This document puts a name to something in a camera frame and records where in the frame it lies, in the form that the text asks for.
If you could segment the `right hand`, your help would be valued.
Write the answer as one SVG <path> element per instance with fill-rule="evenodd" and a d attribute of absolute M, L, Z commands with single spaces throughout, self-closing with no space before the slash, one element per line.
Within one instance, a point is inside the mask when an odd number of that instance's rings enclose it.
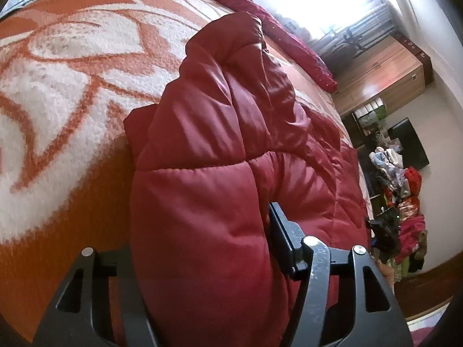
<path fill-rule="evenodd" d="M 380 270 L 381 274 L 385 278 L 388 286 L 391 288 L 392 292 L 395 292 L 394 290 L 394 284 L 395 284 L 395 271 L 394 269 L 387 265 L 384 264 L 381 260 L 376 260 L 375 261 L 377 268 Z"/>

